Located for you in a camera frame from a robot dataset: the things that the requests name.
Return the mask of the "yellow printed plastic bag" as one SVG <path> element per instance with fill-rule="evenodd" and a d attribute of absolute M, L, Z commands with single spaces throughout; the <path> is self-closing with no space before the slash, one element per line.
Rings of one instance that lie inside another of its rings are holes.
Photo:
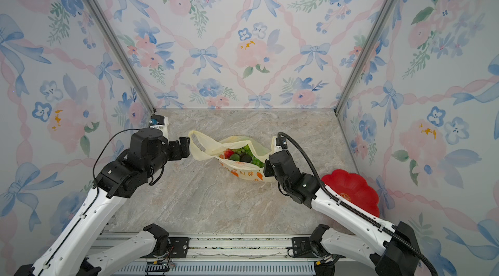
<path fill-rule="evenodd" d="M 274 182 L 275 178 L 264 174 L 264 166 L 270 155 L 279 151 L 276 138 L 267 148 L 253 138 L 230 136 L 217 141 L 199 131 L 188 134 L 190 152 L 196 161 L 217 160 L 232 175 L 246 181 Z"/>

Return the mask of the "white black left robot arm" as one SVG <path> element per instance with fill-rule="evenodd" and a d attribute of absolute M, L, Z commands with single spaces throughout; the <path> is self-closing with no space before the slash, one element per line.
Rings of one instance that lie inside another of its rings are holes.
<path fill-rule="evenodd" d="M 101 253 L 88 253 L 110 218 L 139 187 L 155 185 L 154 174 L 163 174 L 168 162 L 189 157 L 190 138 L 170 141 L 165 130 L 154 126 L 135 132 L 129 148 L 95 176 L 94 187 L 53 245 L 35 263 L 19 267 L 16 274 L 112 275 L 143 256 L 168 256 L 173 250 L 169 234 L 156 224 Z"/>

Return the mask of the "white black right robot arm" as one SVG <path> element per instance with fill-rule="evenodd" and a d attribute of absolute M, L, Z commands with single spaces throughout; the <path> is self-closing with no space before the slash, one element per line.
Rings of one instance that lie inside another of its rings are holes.
<path fill-rule="evenodd" d="M 318 226 L 310 239 L 322 260 L 339 255 L 372 268 L 378 275 L 415 274 L 421 252 L 409 225 L 382 220 L 334 193 L 314 175 L 302 173 L 287 150 L 270 155 L 264 174 L 275 177 L 293 201 L 330 217 L 351 232 Z"/>

